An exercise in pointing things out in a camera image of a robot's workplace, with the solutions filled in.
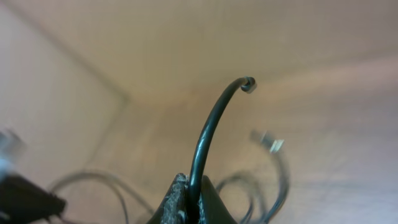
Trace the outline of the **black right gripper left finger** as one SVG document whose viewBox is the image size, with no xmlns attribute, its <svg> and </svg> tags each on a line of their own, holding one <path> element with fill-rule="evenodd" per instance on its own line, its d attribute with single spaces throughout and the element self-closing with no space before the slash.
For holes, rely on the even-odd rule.
<svg viewBox="0 0 398 224">
<path fill-rule="evenodd" d="M 147 224 L 184 224 L 187 221 L 185 191 L 188 176 L 179 173 L 175 176 L 163 201 Z"/>
</svg>

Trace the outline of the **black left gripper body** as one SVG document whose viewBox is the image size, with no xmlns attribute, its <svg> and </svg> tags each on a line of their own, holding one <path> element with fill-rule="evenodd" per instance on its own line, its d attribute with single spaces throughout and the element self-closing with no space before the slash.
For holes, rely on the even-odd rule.
<svg viewBox="0 0 398 224">
<path fill-rule="evenodd" d="M 1 179 L 1 224 L 26 224 L 59 216 L 66 201 L 16 174 Z"/>
</svg>

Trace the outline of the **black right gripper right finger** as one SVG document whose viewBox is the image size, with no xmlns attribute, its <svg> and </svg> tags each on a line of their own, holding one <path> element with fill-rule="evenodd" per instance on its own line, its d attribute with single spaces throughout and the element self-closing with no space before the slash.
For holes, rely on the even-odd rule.
<svg viewBox="0 0 398 224">
<path fill-rule="evenodd" d="M 201 183 L 199 202 L 200 221 L 205 224 L 237 224 L 229 214 L 210 179 L 204 175 Z"/>
</svg>

